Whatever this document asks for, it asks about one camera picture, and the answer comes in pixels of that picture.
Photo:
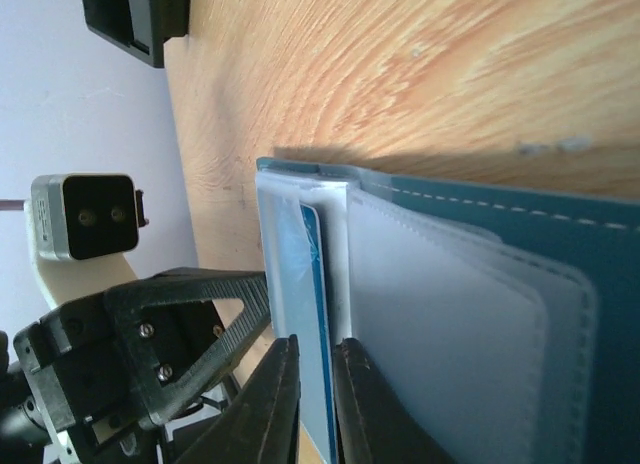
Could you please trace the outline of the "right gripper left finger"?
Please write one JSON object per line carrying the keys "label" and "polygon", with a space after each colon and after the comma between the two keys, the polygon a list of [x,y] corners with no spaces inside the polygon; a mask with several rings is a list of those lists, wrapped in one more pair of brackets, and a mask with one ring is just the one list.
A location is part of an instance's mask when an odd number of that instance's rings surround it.
{"label": "right gripper left finger", "polygon": [[230,407],[179,463],[295,463],[299,449],[299,346],[276,339]]}

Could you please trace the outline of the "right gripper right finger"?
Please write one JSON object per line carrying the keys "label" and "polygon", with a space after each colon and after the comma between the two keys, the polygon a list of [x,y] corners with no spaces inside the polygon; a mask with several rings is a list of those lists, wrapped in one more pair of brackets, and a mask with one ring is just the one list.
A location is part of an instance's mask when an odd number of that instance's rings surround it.
{"label": "right gripper right finger", "polygon": [[452,463],[411,417],[364,346],[346,338],[333,351],[341,463]]}

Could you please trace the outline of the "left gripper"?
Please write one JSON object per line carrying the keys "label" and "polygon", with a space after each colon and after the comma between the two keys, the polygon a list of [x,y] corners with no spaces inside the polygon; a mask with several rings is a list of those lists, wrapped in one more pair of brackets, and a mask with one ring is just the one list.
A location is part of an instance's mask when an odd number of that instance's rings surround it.
{"label": "left gripper", "polygon": [[159,430],[270,322],[262,271],[178,268],[72,300],[14,339],[61,463],[155,463]]}

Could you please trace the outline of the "teal card holder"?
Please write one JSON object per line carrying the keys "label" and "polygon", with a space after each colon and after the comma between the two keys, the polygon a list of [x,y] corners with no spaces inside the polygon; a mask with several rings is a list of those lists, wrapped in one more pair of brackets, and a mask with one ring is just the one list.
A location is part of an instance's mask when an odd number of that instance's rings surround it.
{"label": "teal card holder", "polygon": [[316,209],[331,347],[360,341],[461,463],[639,459],[639,205],[261,158]]}

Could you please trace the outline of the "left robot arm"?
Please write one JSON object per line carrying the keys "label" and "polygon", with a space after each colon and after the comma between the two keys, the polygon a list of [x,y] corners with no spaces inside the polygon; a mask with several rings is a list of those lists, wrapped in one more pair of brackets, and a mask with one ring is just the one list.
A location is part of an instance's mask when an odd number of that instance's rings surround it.
{"label": "left robot arm", "polygon": [[10,342],[1,459],[154,459],[160,431],[231,372],[270,321],[261,271],[179,268],[64,303]]}

